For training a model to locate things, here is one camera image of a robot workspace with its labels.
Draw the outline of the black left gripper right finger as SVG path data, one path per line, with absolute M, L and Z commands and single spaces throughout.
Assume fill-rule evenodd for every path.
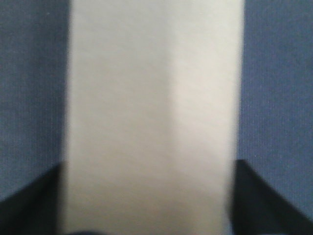
M 313 222 L 244 160 L 235 161 L 230 222 L 235 235 L 311 235 Z

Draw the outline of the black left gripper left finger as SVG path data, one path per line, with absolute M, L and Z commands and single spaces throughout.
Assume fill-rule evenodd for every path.
M 0 173 L 0 233 L 57 235 L 66 162 L 43 172 Z

